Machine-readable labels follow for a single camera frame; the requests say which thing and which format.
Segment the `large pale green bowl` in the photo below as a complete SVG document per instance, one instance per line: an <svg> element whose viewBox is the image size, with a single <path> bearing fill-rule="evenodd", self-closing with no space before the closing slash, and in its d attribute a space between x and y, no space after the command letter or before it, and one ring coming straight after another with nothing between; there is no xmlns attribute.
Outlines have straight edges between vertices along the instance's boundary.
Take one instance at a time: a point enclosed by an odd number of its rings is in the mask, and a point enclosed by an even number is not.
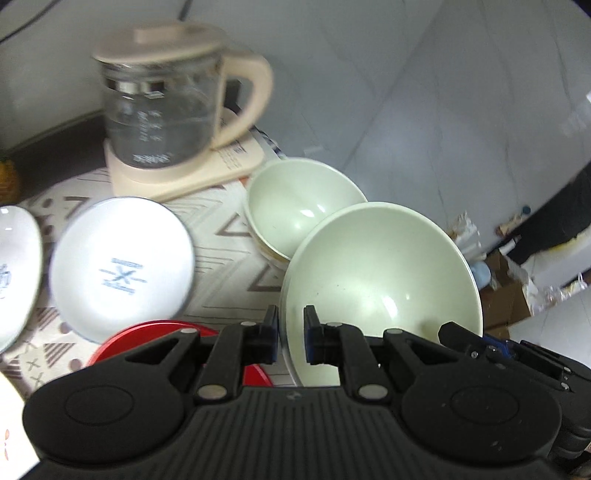
<svg viewBox="0 0 591 480"><path fill-rule="evenodd" d="M287 369L298 386L335 386L335 367L305 358L308 305L322 323L355 325L368 336L399 328L436 341L450 321L484 331L479 290L454 241L424 215L387 202L356 204L322 220L297 247L283 279Z"/></svg>

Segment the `white Bakery plate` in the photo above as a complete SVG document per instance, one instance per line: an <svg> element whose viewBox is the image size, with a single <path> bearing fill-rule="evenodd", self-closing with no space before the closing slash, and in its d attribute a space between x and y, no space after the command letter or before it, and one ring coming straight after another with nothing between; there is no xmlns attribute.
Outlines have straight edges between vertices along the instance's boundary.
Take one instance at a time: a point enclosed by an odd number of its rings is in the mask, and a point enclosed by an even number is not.
<svg viewBox="0 0 591 480"><path fill-rule="evenodd" d="M171 210L147 199L111 198L64 230L50 262L50 293L76 334L102 343L179 313L194 266L190 234Z"/></svg>

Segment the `white flower plate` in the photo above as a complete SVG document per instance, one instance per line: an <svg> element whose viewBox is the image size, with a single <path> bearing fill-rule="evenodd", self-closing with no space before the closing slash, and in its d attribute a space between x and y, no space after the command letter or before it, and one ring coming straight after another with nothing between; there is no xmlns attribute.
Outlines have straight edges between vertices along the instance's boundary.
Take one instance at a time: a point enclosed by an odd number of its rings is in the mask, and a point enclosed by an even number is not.
<svg viewBox="0 0 591 480"><path fill-rule="evenodd" d="M23 427L24 401L4 375L1 375L0 402L1 478L20 479L39 459Z"/></svg>

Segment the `small pale green bowl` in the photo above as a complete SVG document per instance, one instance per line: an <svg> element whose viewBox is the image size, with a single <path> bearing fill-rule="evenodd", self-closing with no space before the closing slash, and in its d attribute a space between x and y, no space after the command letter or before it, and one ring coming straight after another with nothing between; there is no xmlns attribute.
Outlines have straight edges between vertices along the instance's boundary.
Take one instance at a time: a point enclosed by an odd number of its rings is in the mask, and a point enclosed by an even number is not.
<svg viewBox="0 0 591 480"><path fill-rule="evenodd" d="M365 203L349 177L311 159L270 161L246 184L245 219L263 257L284 270L311 230L335 212Z"/></svg>

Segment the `red black bowl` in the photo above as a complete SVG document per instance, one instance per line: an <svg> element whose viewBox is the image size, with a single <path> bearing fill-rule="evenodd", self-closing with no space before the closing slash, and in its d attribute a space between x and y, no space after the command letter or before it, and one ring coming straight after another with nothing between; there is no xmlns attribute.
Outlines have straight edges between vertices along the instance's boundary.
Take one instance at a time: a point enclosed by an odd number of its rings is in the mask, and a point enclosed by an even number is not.
<svg viewBox="0 0 591 480"><path fill-rule="evenodd" d="M154 343L163 338L214 337L217 331L180 320L154 320L127 327L107 339L90 357L87 366Z"/></svg>

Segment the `white Sweet plate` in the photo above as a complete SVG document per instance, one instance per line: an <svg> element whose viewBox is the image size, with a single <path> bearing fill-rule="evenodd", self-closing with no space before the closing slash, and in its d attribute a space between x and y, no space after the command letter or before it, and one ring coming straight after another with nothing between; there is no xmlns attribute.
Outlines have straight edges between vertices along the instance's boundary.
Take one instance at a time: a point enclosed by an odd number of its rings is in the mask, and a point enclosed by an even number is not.
<svg viewBox="0 0 591 480"><path fill-rule="evenodd" d="M43 247L35 218L19 206L1 207L1 352L26 326L43 272Z"/></svg>

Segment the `patterned table cloth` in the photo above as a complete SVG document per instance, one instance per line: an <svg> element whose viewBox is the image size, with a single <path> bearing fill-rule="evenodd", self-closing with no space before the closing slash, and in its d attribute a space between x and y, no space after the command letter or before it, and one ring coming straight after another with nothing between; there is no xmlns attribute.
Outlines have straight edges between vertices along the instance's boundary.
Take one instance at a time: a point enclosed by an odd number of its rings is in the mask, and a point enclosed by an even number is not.
<svg viewBox="0 0 591 480"><path fill-rule="evenodd" d="M105 168L71 177L21 202L38 221L44 252L77 214L112 195ZM221 330L242 320L259 321L279 299L283 274L266 262L243 217L245 184L231 182L167 203L189 231L195 284L180 319ZM84 367L98 344L73 332L59 315L48 283L22 334L1 356L1 372L27 397L44 383Z"/></svg>

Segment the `beige kettle base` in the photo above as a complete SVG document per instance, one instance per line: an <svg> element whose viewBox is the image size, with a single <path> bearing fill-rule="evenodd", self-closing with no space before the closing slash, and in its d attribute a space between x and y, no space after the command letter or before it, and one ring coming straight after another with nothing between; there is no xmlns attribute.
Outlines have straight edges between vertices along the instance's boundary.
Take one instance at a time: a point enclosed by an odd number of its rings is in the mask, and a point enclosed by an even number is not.
<svg viewBox="0 0 591 480"><path fill-rule="evenodd" d="M279 158L266 137L256 131L246 132L221 149L206 151L175 166L156 169L143 170L121 162L108 140L103 143L103 148L113 194L157 202L249 177L263 163Z"/></svg>

